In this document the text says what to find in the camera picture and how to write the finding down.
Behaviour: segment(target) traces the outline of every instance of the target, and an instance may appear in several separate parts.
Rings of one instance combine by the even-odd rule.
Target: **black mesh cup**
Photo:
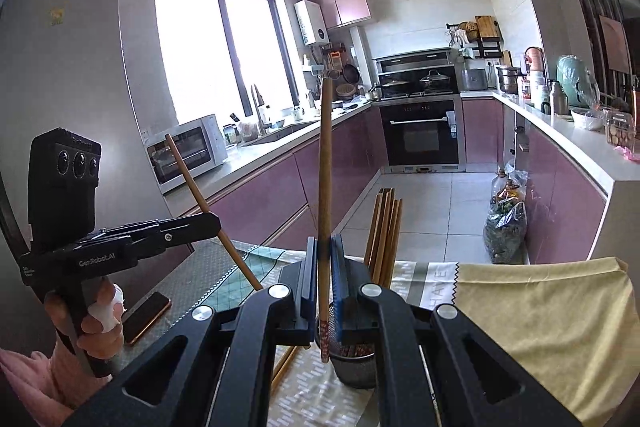
[[[316,344],[320,346],[317,321]],[[332,303],[329,306],[329,359],[334,365],[335,374],[344,385],[349,387],[373,389],[376,386],[376,354],[348,357],[345,356],[347,351],[347,347],[338,342]]]

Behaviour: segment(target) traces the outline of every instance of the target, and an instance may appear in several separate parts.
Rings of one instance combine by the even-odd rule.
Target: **white bowl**
[[[600,129],[604,122],[602,118],[587,116],[585,113],[587,109],[572,109],[571,115],[574,117],[574,125],[578,129],[586,129],[587,131],[597,131]]]

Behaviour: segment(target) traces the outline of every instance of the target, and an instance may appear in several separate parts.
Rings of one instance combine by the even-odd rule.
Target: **faucet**
[[[264,105],[264,100],[262,99],[260,91],[258,91],[258,87],[255,84],[251,85],[251,98],[254,100],[255,112],[257,113],[256,116],[258,117],[258,135],[265,136],[267,134],[267,128],[262,121],[259,109],[260,106]]]

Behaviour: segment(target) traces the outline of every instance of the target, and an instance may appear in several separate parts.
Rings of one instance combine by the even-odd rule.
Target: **white tile floor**
[[[383,174],[342,229],[347,255],[364,256],[376,194],[393,187],[402,198],[398,260],[490,263],[482,228],[491,172]]]

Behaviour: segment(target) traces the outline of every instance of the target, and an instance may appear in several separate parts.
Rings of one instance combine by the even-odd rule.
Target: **microwave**
[[[191,176],[207,172],[226,160],[225,140],[215,114],[183,123],[145,139],[146,153],[162,194],[184,183],[164,136],[170,134]]]

